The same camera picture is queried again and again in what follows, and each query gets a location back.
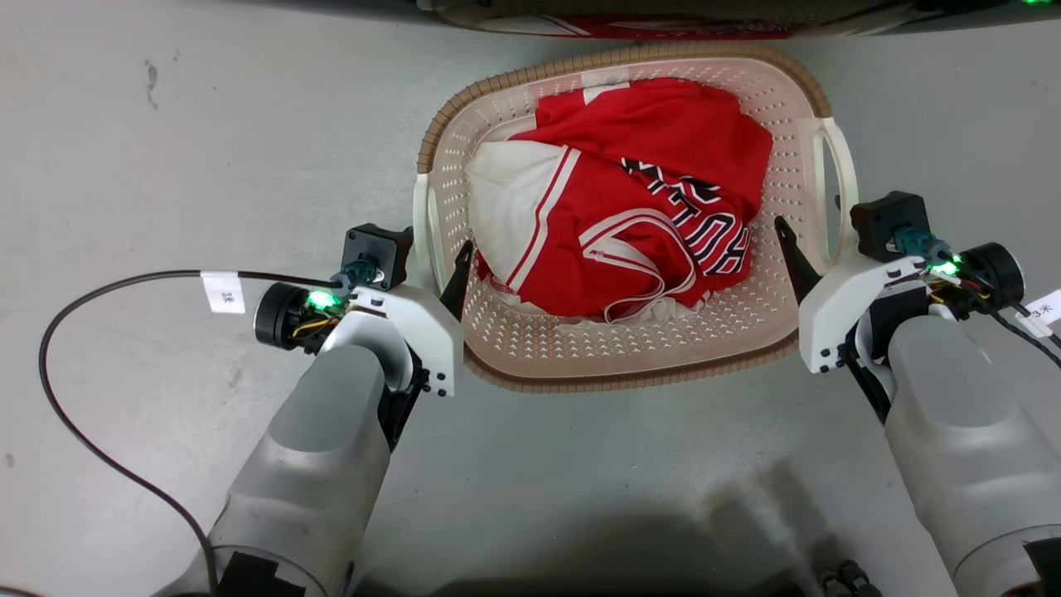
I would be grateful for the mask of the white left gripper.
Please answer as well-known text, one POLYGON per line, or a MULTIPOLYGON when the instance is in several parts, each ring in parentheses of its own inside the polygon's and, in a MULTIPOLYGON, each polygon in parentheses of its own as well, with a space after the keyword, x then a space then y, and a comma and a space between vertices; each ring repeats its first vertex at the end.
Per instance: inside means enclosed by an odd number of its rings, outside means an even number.
POLYGON ((398 445, 418 398, 456 396, 465 348, 460 321, 473 256, 473 241, 466 240, 440 299, 416 287, 356 287, 323 340, 321 354, 356 345, 378 362, 379 400, 369 411, 388 449, 398 445))

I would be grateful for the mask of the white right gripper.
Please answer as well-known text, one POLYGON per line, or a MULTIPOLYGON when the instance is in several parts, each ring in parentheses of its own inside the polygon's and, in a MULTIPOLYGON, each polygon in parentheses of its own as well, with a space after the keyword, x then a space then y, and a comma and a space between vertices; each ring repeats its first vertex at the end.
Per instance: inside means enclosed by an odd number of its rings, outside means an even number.
POLYGON ((870 309, 881 298, 917 287, 925 262, 902 257, 879 262, 845 254, 821 278, 784 216, 775 233, 799 305, 799 352, 811 373, 846 369, 884 423, 897 392, 894 374, 872 358, 870 309))

